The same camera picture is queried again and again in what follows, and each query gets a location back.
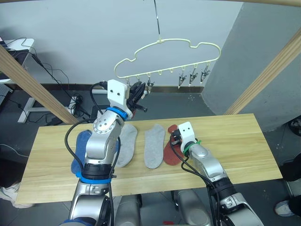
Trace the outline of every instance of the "floor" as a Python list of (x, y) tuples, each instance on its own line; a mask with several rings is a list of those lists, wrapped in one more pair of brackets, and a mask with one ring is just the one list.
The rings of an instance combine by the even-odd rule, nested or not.
[[(51, 93), (61, 103), (68, 105), (70, 100), (65, 93), (62, 91), (52, 91)], [(88, 92), (76, 91), (76, 93), (83, 96), (82, 106), (90, 112), (92, 101)], [(15, 91), (8, 97), (24, 106), (29, 96), (23, 91)], [(102, 104), (108, 102), (104, 95), (97, 95), (96, 99)], [(213, 115), (204, 104), (200, 94), (196, 93), (151, 93), (139, 103), (148, 107), (148, 111), (146, 113), (137, 112), (134, 120)], [(18, 109), (17, 105), (8, 100), (0, 106), (0, 144), (10, 145), (21, 154), (29, 155), (38, 127), (44, 126), (46, 123), (43, 118), (37, 123), (18, 124), (16, 121), (20, 113), (21, 110)], [(34, 121), (41, 115), (43, 113), (32, 113), (30, 119)], [(274, 131), (266, 132), (264, 135), (278, 164), (293, 158), (301, 150), (300, 137), (294, 135), (285, 125)], [(26, 163), (26, 158), (20, 157), (2, 146), (0, 147), (0, 158)], [(283, 181), (271, 180), (240, 184), (236, 185), (236, 189), (243, 193), (265, 226), (301, 225), (301, 218), (297, 216), (282, 218), (273, 212), (274, 205), (288, 197)], [(206, 189), (195, 189), (195, 191), (205, 205), (208, 205)], [(169, 192), (142, 194), (142, 199), (141, 217), (144, 226), (162, 225), (163, 221), (173, 221), (175, 224), (183, 223), (179, 213), (174, 209)], [(114, 198), (116, 209), (119, 201), (120, 197)], [(0, 226), (59, 225), (68, 218), (70, 204), (70, 202), (43, 203), (28, 209), (16, 209), (12, 207), (10, 202), (0, 200)]]

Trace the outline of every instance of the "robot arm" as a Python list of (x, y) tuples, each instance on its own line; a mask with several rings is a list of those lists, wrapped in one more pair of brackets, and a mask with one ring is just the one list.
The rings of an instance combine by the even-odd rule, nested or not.
[(181, 143), (181, 151), (193, 159), (199, 173), (210, 180), (210, 194), (219, 196), (222, 223), (226, 226), (263, 226), (263, 223), (247, 203), (241, 193), (237, 193), (227, 173), (214, 158), (210, 150), (204, 148), (195, 139), (190, 122), (183, 123), (172, 133), (175, 141)]
[(111, 188), (116, 150), (120, 150), (119, 135), (127, 118), (136, 109), (146, 111), (137, 102), (143, 97), (145, 83), (131, 88), (116, 80), (100, 82), (108, 90), (109, 107), (93, 123), (92, 135), (86, 145), (84, 169), (77, 174), (79, 182), (72, 200), (69, 222), (106, 226), (111, 215), (111, 203), (106, 194)]

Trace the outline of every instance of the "wooden table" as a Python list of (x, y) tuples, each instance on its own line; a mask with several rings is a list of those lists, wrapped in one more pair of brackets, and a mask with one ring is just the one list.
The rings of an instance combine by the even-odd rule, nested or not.
[[(167, 129), (186, 121), (191, 122), (196, 137), (219, 159), (234, 184), (282, 178), (253, 114), (131, 121), (127, 123), (138, 130), (135, 154), (127, 166), (116, 168), (117, 178), (112, 180), (114, 196), (205, 186), (198, 177), (184, 172), (180, 165), (169, 166), (163, 162), (157, 169), (144, 165), (144, 131), (156, 123)], [(64, 145), (69, 127), (39, 128), (17, 203), (72, 200), (78, 179), (70, 171), (72, 156)], [(91, 124), (83, 124), (72, 131), (69, 143), (73, 150), (78, 133), (91, 128)], [(165, 144), (168, 140), (166, 131)]]

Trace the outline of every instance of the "sneaker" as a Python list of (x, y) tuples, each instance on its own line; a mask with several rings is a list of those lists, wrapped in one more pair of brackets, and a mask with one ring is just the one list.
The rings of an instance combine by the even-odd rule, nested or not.
[(33, 206), (33, 204), (16, 204), (16, 198), (18, 195), (18, 190), (20, 187), (20, 183), (17, 183), (15, 185), (12, 185), (11, 187), (0, 188), (0, 199), (8, 200), (10, 201), (14, 207), (16, 208), (29, 208)]
[(294, 215), (288, 206), (288, 200), (277, 203), (274, 211), (281, 217), (290, 217)]

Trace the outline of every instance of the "white hanger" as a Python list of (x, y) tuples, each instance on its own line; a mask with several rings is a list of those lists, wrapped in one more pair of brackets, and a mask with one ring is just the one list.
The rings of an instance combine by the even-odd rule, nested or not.
[[(130, 77), (135, 77), (135, 76), (138, 77), (138, 76), (140, 76), (140, 75), (147, 75), (148, 77), (150, 77), (151, 73), (158, 73), (159, 75), (161, 75), (163, 71), (170, 71), (170, 73), (172, 73), (173, 70), (174, 70), (174, 69), (177, 69), (177, 68), (182, 68), (182, 70), (184, 71), (184, 70), (185, 70), (185, 67), (187, 67), (187, 66), (192, 66), (192, 65), (193, 65), (194, 68), (197, 68), (197, 66), (198, 66), (199, 64), (210, 63), (210, 62), (215, 61), (215, 60), (217, 60), (218, 58), (220, 58), (221, 53), (222, 53), (221, 48), (220, 48), (218, 45), (214, 44), (214, 43), (210, 43), (210, 42), (199, 42), (196, 46), (193, 46), (193, 45), (191, 44), (191, 41), (188, 40), (188, 39), (161, 39), (161, 35), (160, 35), (160, 27), (159, 27), (159, 19), (158, 19), (157, 6), (156, 6), (156, 0), (154, 0), (154, 3), (155, 3), (155, 10), (156, 10), (156, 16), (157, 16), (157, 24), (158, 24), (159, 40), (157, 40), (156, 42), (153, 42), (153, 43), (151, 43), (151, 44), (148, 44), (148, 45), (146, 45), (146, 46), (143, 46), (143, 47), (141, 47), (140, 49), (136, 50), (136, 52), (134, 53), (134, 56), (135, 56), (134, 59), (131, 60), (131, 59), (129, 59), (129, 58), (125, 58), (125, 59), (119, 61), (119, 62), (115, 65), (115, 67), (114, 67), (114, 73), (115, 73), (115, 75), (116, 75), (118, 78), (124, 79), (124, 78), (130, 78)], [(138, 54), (140, 51), (142, 51), (143, 49), (148, 48), (148, 47), (151, 47), (151, 46), (154, 46), (154, 45), (162, 44), (162, 43), (164, 43), (164, 42), (166, 42), (166, 41), (184, 41), (184, 42), (187, 42), (187, 43), (188, 43), (189, 48), (198, 48), (200, 45), (211, 45), (211, 46), (214, 46), (214, 47), (216, 47), (216, 48), (218, 49), (219, 55), (218, 55), (218, 57), (216, 57), (216, 58), (214, 58), (214, 59), (211, 59), (211, 60), (205, 60), (205, 61), (195, 62), (195, 63), (191, 63), (191, 64), (187, 64), (187, 65), (174, 66), (174, 67), (169, 67), (169, 68), (165, 68), (165, 69), (159, 69), (159, 70), (150, 71), (150, 72), (144, 72), (144, 73), (138, 73), (138, 74), (131, 74), (131, 75), (127, 75), (127, 76), (118, 76), (118, 75), (117, 75), (116, 69), (117, 69), (117, 67), (118, 67), (121, 63), (123, 63), (123, 62), (125, 62), (125, 61), (134, 62), (134, 61), (137, 59), (137, 54)]]

